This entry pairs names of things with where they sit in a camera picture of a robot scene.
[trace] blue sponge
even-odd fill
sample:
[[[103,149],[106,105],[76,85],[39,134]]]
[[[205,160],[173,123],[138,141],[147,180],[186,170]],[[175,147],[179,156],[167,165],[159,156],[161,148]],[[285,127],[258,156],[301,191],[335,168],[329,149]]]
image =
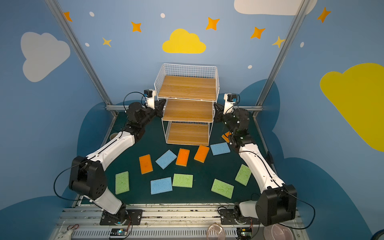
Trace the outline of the blue sponge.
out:
[[[173,160],[176,159],[176,155],[171,151],[166,151],[159,159],[156,160],[156,163],[162,168],[165,169]]]
[[[213,155],[219,155],[219,154],[231,152],[231,150],[228,147],[228,143],[226,142],[211,145],[211,150]]]
[[[172,190],[173,189],[172,189],[171,177],[166,177],[166,178],[151,181],[151,194],[170,192]]]

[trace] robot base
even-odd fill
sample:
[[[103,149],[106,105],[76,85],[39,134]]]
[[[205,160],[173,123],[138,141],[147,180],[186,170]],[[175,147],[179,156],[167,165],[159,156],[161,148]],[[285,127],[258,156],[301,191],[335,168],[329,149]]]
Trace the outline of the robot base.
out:
[[[103,211],[101,215],[100,225],[122,226],[128,225],[131,220],[132,225],[140,225],[143,210],[141,209],[125,209],[123,204],[116,214],[110,214]]]

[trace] wooden shelf board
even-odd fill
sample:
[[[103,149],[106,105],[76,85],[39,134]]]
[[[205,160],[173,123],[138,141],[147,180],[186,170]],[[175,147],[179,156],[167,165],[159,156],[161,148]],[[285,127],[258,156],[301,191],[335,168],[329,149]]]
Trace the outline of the wooden shelf board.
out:
[[[207,146],[208,139],[209,124],[172,122],[167,143]]]
[[[216,79],[165,76],[158,97],[216,101]]]
[[[164,121],[213,122],[212,102],[168,99]]]

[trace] dark green table mat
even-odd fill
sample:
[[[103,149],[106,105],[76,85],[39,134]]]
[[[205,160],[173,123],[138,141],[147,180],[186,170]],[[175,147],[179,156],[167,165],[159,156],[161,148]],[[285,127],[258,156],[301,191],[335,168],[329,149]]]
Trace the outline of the dark green table mat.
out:
[[[118,132],[125,124],[126,115],[119,113],[113,130]],[[118,199],[126,204],[151,204],[151,203],[224,203],[224,202],[241,202],[258,199],[260,194],[259,187],[253,176],[250,177],[247,186],[235,181],[236,174],[241,164],[246,165],[243,159],[235,153],[231,148],[231,152],[213,156],[211,150],[204,163],[194,160],[198,146],[174,145],[166,144],[162,121],[155,118],[146,126],[146,132],[142,139],[135,143],[132,147],[125,150],[117,157],[107,168],[106,176],[108,180],[108,188],[114,194],[115,192],[115,175],[120,172],[129,172],[129,191],[116,195]],[[214,123],[210,136],[210,144],[225,142],[221,135],[228,129],[222,123]],[[255,139],[263,156],[266,155],[260,136],[257,132],[255,123],[250,118],[249,132]],[[171,150],[175,155],[179,149],[189,149],[187,167],[178,166],[174,160],[164,170],[155,162],[167,150]],[[150,154],[153,172],[141,174],[139,157]],[[173,187],[173,191],[151,195],[151,180],[172,177],[173,174],[192,174],[193,187]],[[226,198],[217,193],[211,192],[214,179],[221,180],[234,186],[232,198]]]

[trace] blue wall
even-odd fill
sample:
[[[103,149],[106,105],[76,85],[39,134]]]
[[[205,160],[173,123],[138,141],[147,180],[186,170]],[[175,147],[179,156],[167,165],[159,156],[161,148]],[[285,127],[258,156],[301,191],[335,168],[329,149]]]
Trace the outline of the blue wall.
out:
[[[28,217],[34,224],[23,230],[30,238],[48,239],[61,208],[70,204],[53,197],[55,177],[77,154],[100,146],[112,118],[104,103],[99,104],[102,99],[72,48],[69,58],[41,81],[25,77],[20,40],[29,31],[50,33],[68,43],[44,0],[2,3],[0,232],[6,234],[2,239],[24,239],[14,233]],[[58,180],[59,194],[67,188],[68,177],[66,172]],[[67,188],[64,196],[75,194]]]
[[[70,24],[114,104],[128,92],[153,88],[162,63],[217,66],[220,92],[240,93],[268,77],[279,51],[272,44],[278,36],[284,39],[293,20],[293,16],[242,14],[233,0],[59,3],[70,12]],[[220,19],[216,31],[206,30],[208,17]],[[132,32],[131,22],[141,23],[141,32]],[[260,39],[250,38],[255,27],[265,28]],[[207,46],[205,52],[164,52],[162,44],[178,28],[197,34]],[[111,47],[103,45],[103,38],[111,40]],[[136,98],[131,95],[127,100]]]
[[[324,7],[331,13],[322,23],[317,18]],[[316,207],[311,240],[369,239],[384,228],[384,192],[378,191],[384,152],[366,144],[320,88],[328,72],[384,66],[383,7],[382,1],[318,0],[257,118],[278,173]],[[356,102],[364,102],[359,91],[350,104]],[[299,208],[308,224],[312,211]]]

